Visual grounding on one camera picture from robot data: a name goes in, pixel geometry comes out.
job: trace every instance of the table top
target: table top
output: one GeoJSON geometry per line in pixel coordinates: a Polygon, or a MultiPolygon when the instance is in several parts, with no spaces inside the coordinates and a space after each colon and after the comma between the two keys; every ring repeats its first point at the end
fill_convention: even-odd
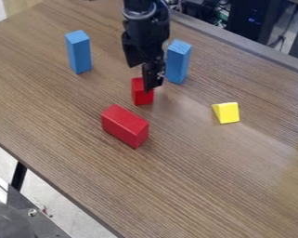
{"type": "Polygon", "coordinates": [[[119,237],[298,237],[298,59],[175,16],[186,82],[136,107],[120,0],[47,0],[0,23],[0,145],[119,237]],[[86,31],[94,69],[68,66],[86,31]],[[211,104],[237,101],[240,123],[211,104]],[[111,104],[149,121],[133,150],[101,129],[111,104]]]}

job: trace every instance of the cable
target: cable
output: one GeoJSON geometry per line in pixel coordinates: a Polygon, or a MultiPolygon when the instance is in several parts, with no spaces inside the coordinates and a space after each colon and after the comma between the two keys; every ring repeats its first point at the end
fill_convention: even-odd
{"type": "Polygon", "coordinates": [[[281,43],[281,46],[280,46],[280,48],[279,48],[279,51],[282,51],[282,49],[283,49],[283,47],[284,47],[285,40],[286,40],[286,37],[284,37],[284,38],[282,39],[282,43],[281,43]]]}
{"type": "Polygon", "coordinates": [[[278,37],[277,40],[275,40],[275,41],[272,42],[270,45],[268,45],[269,47],[275,48],[275,47],[279,44],[279,42],[282,41],[283,38],[285,38],[285,34],[286,34],[286,32],[289,30],[289,28],[290,28],[290,26],[291,26],[291,23],[292,23],[292,21],[294,20],[294,17],[295,17],[295,15],[296,15],[296,13],[298,12],[298,11],[296,11],[296,7],[297,7],[297,5],[295,4],[294,10],[293,10],[292,15],[291,15],[291,18],[290,18],[290,20],[289,20],[289,22],[288,22],[288,25],[287,25],[286,28],[284,29],[283,33],[281,33],[281,34],[279,35],[279,37],[278,37]]]}

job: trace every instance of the floor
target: floor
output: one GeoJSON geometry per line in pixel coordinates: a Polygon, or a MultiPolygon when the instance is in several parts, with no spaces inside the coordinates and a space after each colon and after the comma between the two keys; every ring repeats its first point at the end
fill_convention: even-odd
{"type": "MultiPolygon", "coordinates": [[[[7,182],[12,179],[16,163],[12,156],[0,148],[1,179],[7,182]]],[[[73,238],[115,237],[31,171],[25,178],[21,193],[39,208],[46,208],[51,219],[73,238]]]]}
{"type": "MultiPolygon", "coordinates": [[[[284,22],[291,14],[283,16],[284,22]]],[[[6,18],[2,0],[0,0],[0,20],[6,18]]],[[[292,42],[298,31],[298,14],[295,16],[290,29],[286,34],[286,41],[282,52],[289,53],[292,42]]],[[[276,28],[274,35],[279,35],[276,28]]],[[[0,177],[9,182],[12,178],[16,160],[0,148],[0,177]]],[[[31,171],[27,174],[24,187],[21,191],[27,198],[41,209],[46,208],[52,219],[68,234],[74,238],[113,238],[109,231],[90,218],[86,213],[71,203],[48,184],[34,175],[31,171]]]]}

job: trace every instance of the table leg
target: table leg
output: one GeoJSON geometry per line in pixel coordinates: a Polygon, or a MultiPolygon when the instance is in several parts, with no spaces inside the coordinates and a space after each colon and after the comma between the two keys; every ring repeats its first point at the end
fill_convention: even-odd
{"type": "Polygon", "coordinates": [[[21,186],[23,185],[26,172],[27,167],[25,167],[22,163],[18,162],[11,182],[11,186],[17,191],[20,191],[21,186]]]}

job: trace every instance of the red rectangular block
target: red rectangular block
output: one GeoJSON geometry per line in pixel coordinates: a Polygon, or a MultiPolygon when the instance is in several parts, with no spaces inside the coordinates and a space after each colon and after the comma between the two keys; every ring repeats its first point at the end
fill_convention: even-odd
{"type": "Polygon", "coordinates": [[[150,104],[154,101],[154,90],[144,90],[143,78],[132,79],[132,98],[136,106],[150,104]]]}
{"type": "Polygon", "coordinates": [[[117,104],[101,114],[101,123],[105,131],[134,149],[149,137],[149,123],[117,104]]]}

